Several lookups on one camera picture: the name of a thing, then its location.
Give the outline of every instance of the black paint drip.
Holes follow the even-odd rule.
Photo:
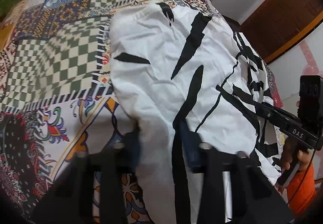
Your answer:
[[[171,21],[173,20],[174,22],[174,14],[172,12],[171,7],[169,7],[169,5],[164,2],[160,2],[157,4],[161,7],[161,10],[163,11],[165,17],[169,19],[169,26],[172,26]]]
[[[124,62],[150,64],[149,60],[126,52],[122,52],[118,56],[114,57],[114,59]]]
[[[206,25],[211,19],[212,17],[204,16],[201,12],[199,12],[195,16],[191,24],[191,32],[186,38],[185,45],[183,47],[182,53],[180,54],[180,58],[178,59],[178,62],[174,68],[171,80],[178,74],[183,65],[193,57],[197,48],[200,47],[202,39],[204,37],[203,30],[206,28]]]

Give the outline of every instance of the yellow object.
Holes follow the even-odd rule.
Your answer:
[[[2,51],[3,48],[8,44],[7,40],[11,36],[14,27],[14,24],[10,24],[7,27],[4,27],[2,30],[0,30],[0,51]]]

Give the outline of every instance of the metal screw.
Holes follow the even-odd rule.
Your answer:
[[[118,142],[113,144],[114,149],[122,149],[124,148],[124,143]]]
[[[212,148],[212,146],[209,143],[201,143],[201,144],[199,144],[199,147],[201,149],[211,149]]]

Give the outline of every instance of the black graphic print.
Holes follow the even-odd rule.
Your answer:
[[[250,104],[250,105],[259,104],[258,102],[253,100],[252,95],[247,94],[241,88],[239,88],[239,87],[237,87],[235,85],[232,85],[232,89],[233,89],[232,95],[238,96],[241,101],[243,101],[243,102],[245,102],[247,104]]]
[[[259,92],[260,89],[264,89],[264,82],[260,81],[260,82],[251,82],[250,84],[250,88],[254,91],[254,92]]]
[[[179,125],[180,122],[187,117],[188,113],[196,104],[197,94],[201,89],[202,77],[203,66],[200,66],[196,69],[192,77],[187,98],[173,121],[175,136],[172,147],[172,172],[175,188],[175,212],[177,224],[191,223],[191,203],[183,158],[182,141],[179,133]]]
[[[221,87],[224,86],[224,84],[227,82],[227,80],[229,79],[229,77],[235,72],[235,68],[238,66],[238,57],[241,55],[242,53],[238,53],[237,56],[235,57],[237,62],[236,64],[233,66],[232,68],[232,73],[230,73],[225,79],[224,81],[222,82],[221,84]],[[216,99],[216,102],[215,104],[212,106],[212,108],[207,112],[207,114],[203,117],[201,123],[197,126],[197,128],[195,129],[195,133],[198,131],[198,129],[204,124],[204,122],[206,121],[206,119],[211,115],[211,113],[217,108],[219,102],[220,102],[220,97],[221,97],[221,94],[218,95],[218,98]]]
[[[243,52],[244,52],[243,56],[245,56],[245,58],[248,58],[249,60],[253,61],[257,65],[257,68],[263,71],[261,58],[254,55],[251,48],[244,43],[241,35],[238,32],[236,32],[236,34],[237,34],[239,41],[240,41],[242,48],[243,48]]]
[[[268,88],[266,91],[264,91],[264,96],[268,96],[271,98],[270,88]]]
[[[191,32],[186,39],[184,48],[172,73],[171,79],[178,74],[183,65],[193,57],[197,48],[200,47],[204,37],[203,30],[211,19],[212,17],[204,16],[201,12],[195,16],[194,21],[191,24]]]
[[[172,26],[171,21],[173,20],[174,22],[174,14],[172,12],[171,7],[169,7],[169,5],[164,2],[160,2],[157,4],[161,7],[161,10],[163,11],[165,17],[169,19],[169,26]]]
[[[278,154],[278,144],[265,144],[265,131],[266,131],[267,120],[264,121],[264,126],[262,128],[262,135],[260,141],[256,141],[256,148],[257,150],[264,155],[264,157],[271,157]]]
[[[119,60],[119,61],[124,61],[124,62],[150,64],[150,61],[148,61],[147,59],[136,56],[136,55],[131,55],[126,52],[123,52],[120,55],[114,57],[114,59]]]
[[[238,109],[241,114],[247,118],[247,120],[252,124],[252,126],[257,130],[258,128],[258,118],[256,113],[250,111],[247,107],[243,105],[243,103],[236,98],[235,96],[229,94],[219,85],[216,86],[216,89],[221,93],[222,97],[229,103],[231,103],[236,109]]]
[[[259,161],[259,157],[256,153],[256,149],[254,148],[253,151],[250,153],[250,159],[254,162],[255,166],[261,166],[261,162]]]

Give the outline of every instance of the finger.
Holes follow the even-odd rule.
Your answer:
[[[283,146],[283,151],[287,151],[287,150],[290,150],[291,149],[291,143],[290,143],[290,138],[287,138],[286,140],[285,140],[285,144],[284,144],[284,146]]]
[[[293,161],[293,154],[291,152],[285,152],[284,162],[291,163]]]
[[[298,160],[301,161],[301,165],[299,167],[299,171],[304,171],[307,169],[310,161],[311,161],[311,158],[312,158],[312,154],[311,153],[305,153],[305,152],[302,152],[301,150],[298,151],[298,154],[297,154],[297,157],[298,157]]]
[[[281,165],[281,167],[280,167],[281,169],[285,169],[285,170],[288,170],[288,169],[290,169],[290,163],[282,163],[282,165]]]
[[[310,152],[303,152],[301,150],[298,151],[297,158],[299,161],[303,163],[309,163],[312,158],[312,154]]]

